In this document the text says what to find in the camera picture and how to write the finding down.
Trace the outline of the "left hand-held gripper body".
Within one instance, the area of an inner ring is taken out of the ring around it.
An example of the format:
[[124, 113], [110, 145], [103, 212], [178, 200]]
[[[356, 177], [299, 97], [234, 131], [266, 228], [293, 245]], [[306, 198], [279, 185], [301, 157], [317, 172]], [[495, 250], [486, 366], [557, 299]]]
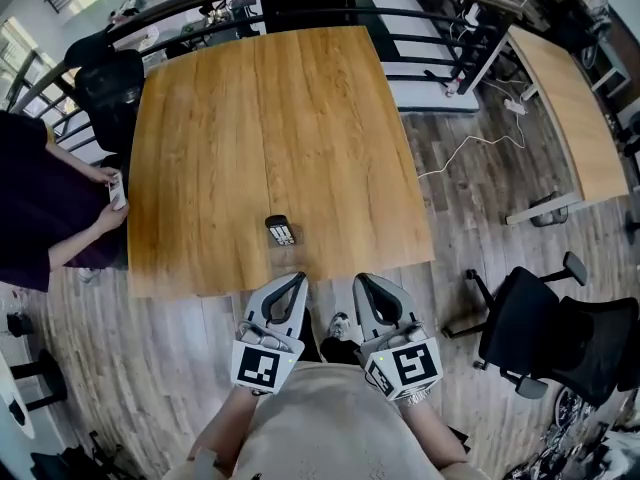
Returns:
[[304, 349], [293, 336], [243, 321], [233, 342], [231, 381], [258, 394], [277, 394]]

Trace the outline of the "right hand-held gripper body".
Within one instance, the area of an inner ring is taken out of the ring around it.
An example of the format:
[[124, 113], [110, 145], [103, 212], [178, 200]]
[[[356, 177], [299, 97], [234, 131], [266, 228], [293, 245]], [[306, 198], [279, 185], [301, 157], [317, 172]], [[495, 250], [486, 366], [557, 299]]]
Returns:
[[365, 378], [388, 401], [428, 391], [443, 377], [439, 348], [421, 322], [364, 341], [356, 355]]

